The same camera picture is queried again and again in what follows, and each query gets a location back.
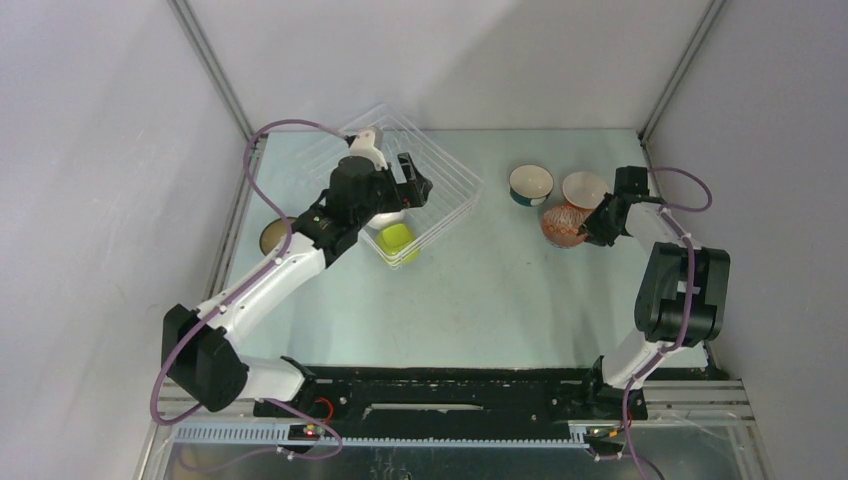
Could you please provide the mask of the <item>teal blue bowl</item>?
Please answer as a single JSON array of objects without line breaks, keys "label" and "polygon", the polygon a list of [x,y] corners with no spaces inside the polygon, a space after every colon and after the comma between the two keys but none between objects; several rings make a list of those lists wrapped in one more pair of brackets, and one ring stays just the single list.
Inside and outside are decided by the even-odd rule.
[{"label": "teal blue bowl", "polygon": [[514,168],[508,177],[510,198],[526,207],[543,204],[551,195],[554,185],[553,175],[539,165],[520,165]]}]

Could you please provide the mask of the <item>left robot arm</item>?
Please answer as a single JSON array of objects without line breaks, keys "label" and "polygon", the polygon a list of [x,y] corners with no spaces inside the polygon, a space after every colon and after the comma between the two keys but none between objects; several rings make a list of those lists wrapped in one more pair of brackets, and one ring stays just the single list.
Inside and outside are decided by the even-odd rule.
[{"label": "left robot arm", "polygon": [[316,390],[303,366],[290,358],[250,357],[242,345],[286,297],[355,245],[375,216],[426,205],[432,181],[409,153],[397,160],[404,182],[363,154],[342,158],[328,187],[253,270],[195,308],[172,307],[163,318],[155,385],[170,379],[210,412],[245,398],[277,400],[292,416],[311,412]]}]

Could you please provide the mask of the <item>orange bowl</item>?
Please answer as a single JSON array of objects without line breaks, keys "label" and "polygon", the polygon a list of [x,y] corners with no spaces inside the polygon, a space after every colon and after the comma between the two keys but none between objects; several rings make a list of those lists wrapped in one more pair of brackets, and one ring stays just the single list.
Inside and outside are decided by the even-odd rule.
[{"label": "orange bowl", "polygon": [[610,192],[607,182],[601,176],[588,171],[567,175],[561,189],[566,204],[581,211],[593,211]]}]

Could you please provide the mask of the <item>blue patterned bowl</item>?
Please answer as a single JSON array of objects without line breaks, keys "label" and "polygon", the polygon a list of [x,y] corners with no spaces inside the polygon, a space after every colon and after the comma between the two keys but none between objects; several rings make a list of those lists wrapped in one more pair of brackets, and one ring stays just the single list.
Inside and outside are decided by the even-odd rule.
[{"label": "blue patterned bowl", "polygon": [[586,215],[571,205],[558,205],[547,209],[541,218],[545,239],[558,248],[573,248],[588,237],[580,228]]}]

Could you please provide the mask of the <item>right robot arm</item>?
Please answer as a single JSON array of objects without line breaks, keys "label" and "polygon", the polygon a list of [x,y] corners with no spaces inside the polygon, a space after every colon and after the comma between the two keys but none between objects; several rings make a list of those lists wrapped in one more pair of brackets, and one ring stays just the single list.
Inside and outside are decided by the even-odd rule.
[{"label": "right robot arm", "polygon": [[612,192],[580,227],[586,240],[611,247],[639,242],[648,261],[634,304],[634,328],[599,360],[601,379],[581,392],[585,411],[606,418],[670,356],[714,340],[723,327],[731,259],[694,239],[673,216],[678,205],[651,194],[649,169],[617,169]]}]

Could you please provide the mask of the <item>dark bowl beige inside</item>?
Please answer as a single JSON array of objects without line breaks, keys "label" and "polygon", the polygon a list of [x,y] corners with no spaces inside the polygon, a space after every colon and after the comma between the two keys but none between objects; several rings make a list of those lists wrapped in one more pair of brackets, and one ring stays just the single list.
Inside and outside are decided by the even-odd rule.
[{"label": "dark bowl beige inside", "polygon": [[282,219],[276,219],[264,227],[259,237],[259,248],[263,256],[268,256],[274,248],[284,244],[289,230]]}]

